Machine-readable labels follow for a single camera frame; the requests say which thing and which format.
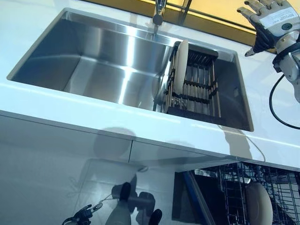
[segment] white countertop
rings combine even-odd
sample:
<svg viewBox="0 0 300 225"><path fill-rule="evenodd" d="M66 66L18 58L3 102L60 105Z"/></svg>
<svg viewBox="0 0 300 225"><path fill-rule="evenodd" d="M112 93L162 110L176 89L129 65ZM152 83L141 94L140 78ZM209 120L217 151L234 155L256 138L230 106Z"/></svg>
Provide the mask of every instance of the white countertop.
<svg viewBox="0 0 300 225"><path fill-rule="evenodd" d="M164 23L160 30L218 45L238 53L254 132L119 105L6 79L16 63L65 7L149 26L150 18L78 0L0 0L0 114L18 113L76 126L119 129L135 140L176 144L194 152L221 153L300 170L300 131L277 122L270 113L270 90L281 74L268 52L245 58L249 46ZM300 126L300 104L284 79L273 96L274 109Z"/></svg>

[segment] wire rack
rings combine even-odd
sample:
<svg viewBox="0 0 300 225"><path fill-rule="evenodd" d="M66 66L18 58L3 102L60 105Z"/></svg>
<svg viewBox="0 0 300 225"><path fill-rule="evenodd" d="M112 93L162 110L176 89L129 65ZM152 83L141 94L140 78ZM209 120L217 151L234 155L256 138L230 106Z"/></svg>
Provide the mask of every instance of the wire rack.
<svg viewBox="0 0 300 225"><path fill-rule="evenodd" d="M218 53L195 45L189 45L182 94L177 95L173 92L173 81L178 44L175 44L174 51L170 57L171 66L165 92L165 112L219 124L222 118L218 79L214 72L214 61L218 57Z"/></svg>
<svg viewBox="0 0 300 225"><path fill-rule="evenodd" d="M248 163L207 169L219 177L225 195L229 224L248 225L245 187L259 182L267 190L273 207L274 225L300 225L300 173Z"/></svg>

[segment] faucet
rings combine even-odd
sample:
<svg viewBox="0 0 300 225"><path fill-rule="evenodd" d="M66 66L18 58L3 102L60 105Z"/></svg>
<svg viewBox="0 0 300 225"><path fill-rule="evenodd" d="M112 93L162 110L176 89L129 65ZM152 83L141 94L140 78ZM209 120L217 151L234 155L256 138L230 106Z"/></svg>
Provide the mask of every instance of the faucet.
<svg viewBox="0 0 300 225"><path fill-rule="evenodd" d="M157 34L158 26L163 23L166 3L167 0L155 0L154 16L152 18L152 21L154 23L154 34Z"/></svg>

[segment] stainless steel sink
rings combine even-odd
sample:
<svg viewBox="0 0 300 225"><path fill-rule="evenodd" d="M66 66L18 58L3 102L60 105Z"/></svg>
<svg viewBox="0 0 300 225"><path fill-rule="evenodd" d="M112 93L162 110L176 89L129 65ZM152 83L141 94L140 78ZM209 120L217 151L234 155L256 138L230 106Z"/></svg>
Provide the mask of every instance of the stainless steel sink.
<svg viewBox="0 0 300 225"><path fill-rule="evenodd" d="M163 112L154 100L164 94L173 46L182 39L66 8L7 78ZM191 42L219 54L215 71L220 110L228 121L221 125L253 130L237 54Z"/></svg>

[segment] white cabinet door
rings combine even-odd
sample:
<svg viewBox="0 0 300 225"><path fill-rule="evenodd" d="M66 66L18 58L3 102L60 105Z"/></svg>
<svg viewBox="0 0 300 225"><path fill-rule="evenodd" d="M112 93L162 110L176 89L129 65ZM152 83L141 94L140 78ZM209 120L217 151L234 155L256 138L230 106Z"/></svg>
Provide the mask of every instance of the white cabinet door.
<svg viewBox="0 0 300 225"><path fill-rule="evenodd" d="M176 172L236 162L226 156L209 156L190 151L133 141L129 163L161 167Z"/></svg>
<svg viewBox="0 0 300 225"><path fill-rule="evenodd" d="M131 140L0 116L0 143L58 155L128 162Z"/></svg>

